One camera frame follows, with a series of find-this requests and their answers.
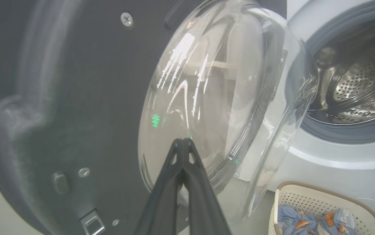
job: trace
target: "blue fabric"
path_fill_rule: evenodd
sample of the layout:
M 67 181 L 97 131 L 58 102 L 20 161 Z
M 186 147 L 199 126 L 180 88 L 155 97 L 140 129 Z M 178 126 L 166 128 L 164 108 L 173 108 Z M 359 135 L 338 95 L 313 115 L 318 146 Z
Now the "blue fabric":
M 357 235 L 353 215 L 348 210 L 327 213 L 320 225 L 330 235 Z
M 280 206 L 277 210 L 277 221 L 283 235 L 314 235 L 317 222 L 313 214 L 305 213 L 290 206 Z

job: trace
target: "perforated basket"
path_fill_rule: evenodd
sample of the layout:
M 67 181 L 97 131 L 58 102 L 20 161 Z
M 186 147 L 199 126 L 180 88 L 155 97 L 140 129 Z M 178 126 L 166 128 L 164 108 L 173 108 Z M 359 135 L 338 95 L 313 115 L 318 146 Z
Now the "perforated basket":
M 277 224 L 278 207 L 290 205 L 311 212 L 316 220 L 323 214 L 346 209 L 352 212 L 358 235 L 375 235 L 375 212 L 365 204 L 335 192 L 297 182 L 281 184 L 275 193 L 269 221 L 269 235 L 281 235 Z

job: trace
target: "white washing machine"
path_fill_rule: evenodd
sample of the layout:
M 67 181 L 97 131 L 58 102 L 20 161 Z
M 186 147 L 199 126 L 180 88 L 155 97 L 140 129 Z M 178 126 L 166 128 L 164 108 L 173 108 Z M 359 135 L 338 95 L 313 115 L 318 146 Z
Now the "white washing machine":
M 314 55 L 324 93 L 304 118 L 269 190 L 295 180 L 375 210 L 375 101 L 356 98 L 357 91 L 375 84 L 375 1 L 290 0 L 288 24 Z M 329 108 L 328 100 L 344 109 Z M 361 103 L 348 108 L 346 100 Z

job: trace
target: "floor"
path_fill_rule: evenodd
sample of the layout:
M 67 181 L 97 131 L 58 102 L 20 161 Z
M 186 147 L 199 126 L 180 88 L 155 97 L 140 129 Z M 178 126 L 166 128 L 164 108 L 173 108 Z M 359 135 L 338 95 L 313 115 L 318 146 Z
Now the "floor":
M 274 192 L 267 191 L 256 211 L 240 226 L 231 227 L 232 235 L 267 235 Z M 189 235 L 189 228 L 179 235 Z

